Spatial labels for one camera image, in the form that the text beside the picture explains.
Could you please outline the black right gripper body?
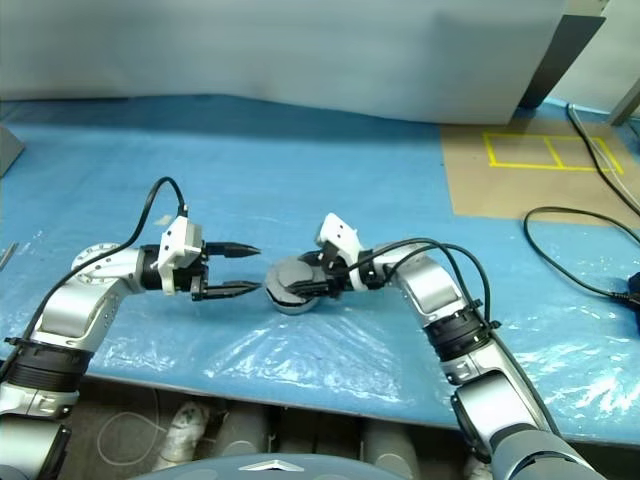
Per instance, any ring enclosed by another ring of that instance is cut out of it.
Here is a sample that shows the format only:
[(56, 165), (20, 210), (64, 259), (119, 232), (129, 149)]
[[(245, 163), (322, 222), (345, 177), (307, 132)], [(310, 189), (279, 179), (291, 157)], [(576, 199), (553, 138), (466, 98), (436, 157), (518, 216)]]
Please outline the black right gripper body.
[(348, 264), (339, 254), (338, 247), (330, 242), (323, 244), (321, 253), (320, 265), (327, 284), (326, 295), (330, 298), (337, 298), (348, 288)]

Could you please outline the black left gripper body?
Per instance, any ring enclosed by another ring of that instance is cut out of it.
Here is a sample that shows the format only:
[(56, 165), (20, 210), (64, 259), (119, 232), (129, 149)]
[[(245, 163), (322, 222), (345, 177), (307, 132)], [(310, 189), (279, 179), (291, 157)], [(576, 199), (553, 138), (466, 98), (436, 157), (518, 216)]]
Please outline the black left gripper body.
[(193, 301), (202, 301), (208, 288), (208, 260), (206, 242), (202, 241), (200, 253), (191, 263), (191, 285), (190, 293)]

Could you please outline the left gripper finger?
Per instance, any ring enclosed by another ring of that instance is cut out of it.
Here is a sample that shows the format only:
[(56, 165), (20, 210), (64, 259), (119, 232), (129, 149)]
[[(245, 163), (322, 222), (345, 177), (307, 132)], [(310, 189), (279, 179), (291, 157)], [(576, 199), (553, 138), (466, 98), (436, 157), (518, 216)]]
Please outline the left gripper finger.
[(237, 242), (206, 242), (204, 248), (207, 256), (225, 258), (243, 258), (261, 253), (257, 247)]
[(230, 281), (220, 285), (207, 286), (205, 288), (206, 300), (234, 298), (251, 293), (261, 287), (261, 284), (253, 281)]

